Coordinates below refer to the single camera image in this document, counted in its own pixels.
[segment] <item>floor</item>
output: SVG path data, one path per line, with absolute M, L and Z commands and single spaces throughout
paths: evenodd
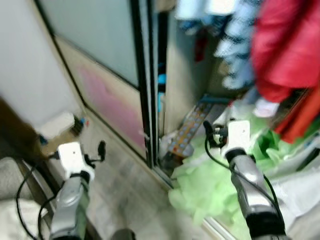
M 96 165 L 87 214 L 102 239 L 125 227 L 137 240 L 215 239 L 171 207 L 161 185 L 98 125 L 91 122 L 80 137 L 91 157 L 97 155 L 101 140 L 106 142 L 106 160 Z

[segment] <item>sliding door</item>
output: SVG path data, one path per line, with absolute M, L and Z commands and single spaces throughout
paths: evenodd
M 38 0 L 85 106 L 152 166 L 148 19 L 136 0 Z

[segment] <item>tile floor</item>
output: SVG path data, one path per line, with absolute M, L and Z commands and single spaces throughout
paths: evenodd
M 100 140 L 106 142 L 106 160 L 96 166 L 87 214 L 102 239 L 109 240 L 124 227 L 132 229 L 137 240 L 213 239 L 171 207 L 161 185 L 98 125 L 91 122 L 80 137 L 91 157 L 97 155 Z

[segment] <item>white wall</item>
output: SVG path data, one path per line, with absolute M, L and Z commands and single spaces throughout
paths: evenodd
M 0 96 L 33 126 L 80 111 L 27 0 L 0 0 Z

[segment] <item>pink stain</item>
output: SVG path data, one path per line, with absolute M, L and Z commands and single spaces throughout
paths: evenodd
M 140 134 L 144 132 L 143 124 L 139 120 L 141 112 L 135 111 L 134 106 L 115 96 L 102 78 L 93 71 L 82 66 L 78 68 L 78 72 L 82 76 L 86 94 L 98 113 L 145 150 L 145 138 Z

